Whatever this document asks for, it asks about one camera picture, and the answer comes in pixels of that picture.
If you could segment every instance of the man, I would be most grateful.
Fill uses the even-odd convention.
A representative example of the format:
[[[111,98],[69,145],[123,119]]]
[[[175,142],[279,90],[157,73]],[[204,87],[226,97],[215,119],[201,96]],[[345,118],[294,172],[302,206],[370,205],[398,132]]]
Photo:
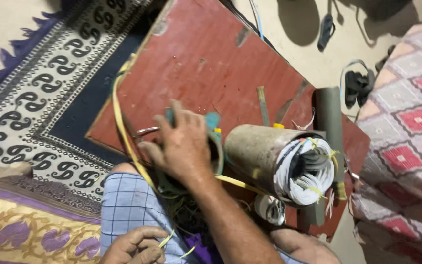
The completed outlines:
[[[160,126],[164,149],[152,142],[143,142],[140,148],[188,189],[225,263],[339,263],[322,243],[290,229],[270,234],[276,246],[294,258],[283,256],[283,260],[268,237],[214,178],[204,117],[183,110],[179,101],[172,100],[171,104],[175,128],[164,116],[154,117]],[[101,253],[109,248],[101,263],[164,263],[166,258],[174,263],[195,263],[192,255],[178,259],[187,250],[177,236],[166,244],[165,250],[158,247],[156,238],[167,237],[172,227],[155,194],[144,184],[130,164],[116,166],[107,178],[102,202]]]

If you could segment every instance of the rug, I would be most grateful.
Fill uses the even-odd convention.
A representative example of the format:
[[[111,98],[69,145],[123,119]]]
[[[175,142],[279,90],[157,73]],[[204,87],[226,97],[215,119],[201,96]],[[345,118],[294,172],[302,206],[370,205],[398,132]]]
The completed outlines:
[[[0,165],[29,162],[38,180],[101,200],[103,179],[126,158],[87,141],[85,131],[147,33],[151,2],[80,0],[44,14],[38,31],[23,29],[29,39],[11,42],[15,56],[1,52]]]

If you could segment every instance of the floor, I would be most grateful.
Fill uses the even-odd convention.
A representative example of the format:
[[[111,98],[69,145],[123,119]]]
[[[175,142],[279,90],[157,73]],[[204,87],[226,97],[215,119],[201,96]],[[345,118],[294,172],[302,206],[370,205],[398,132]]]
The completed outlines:
[[[352,59],[362,59],[374,69],[377,61],[387,53],[390,45],[398,43],[406,30],[422,21],[422,0],[413,0],[399,13],[386,21],[368,19],[363,2],[368,0],[254,0],[262,21],[264,35],[281,55],[289,61],[315,87],[339,86],[339,75]],[[233,0],[250,21],[255,23],[249,0]],[[10,39],[22,39],[22,27],[36,28],[32,16],[41,17],[40,12],[53,13],[58,10],[56,0],[0,0],[0,48],[12,52]],[[331,10],[336,31],[323,53],[317,49],[319,25]],[[343,112],[355,115],[353,107]],[[404,263],[388,253],[365,249],[355,241],[352,230],[353,218],[347,211],[331,243],[331,248],[343,263],[363,264]]]

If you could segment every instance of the checkered shorts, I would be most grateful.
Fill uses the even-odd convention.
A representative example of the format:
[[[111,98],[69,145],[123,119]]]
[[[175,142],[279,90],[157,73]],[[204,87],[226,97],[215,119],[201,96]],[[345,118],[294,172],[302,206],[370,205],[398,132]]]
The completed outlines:
[[[169,217],[164,213],[154,191],[143,177],[126,172],[110,174],[105,181],[102,200],[101,255],[117,236],[143,225],[160,226],[169,233],[173,229]],[[189,249],[176,234],[167,242],[164,250],[166,262],[199,263],[192,254],[178,259]],[[280,252],[280,255],[288,264],[301,263],[283,252]]]

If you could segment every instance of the wire bundle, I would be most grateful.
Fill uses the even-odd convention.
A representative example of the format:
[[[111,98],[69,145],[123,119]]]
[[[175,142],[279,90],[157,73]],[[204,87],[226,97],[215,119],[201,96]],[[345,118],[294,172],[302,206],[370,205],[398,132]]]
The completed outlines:
[[[273,177],[279,197],[287,197],[298,205],[318,202],[333,183],[335,168],[333,151],[323,139],[297,139],[280,152]],[[305,165],[300,175],[295,172],[293,159]]]

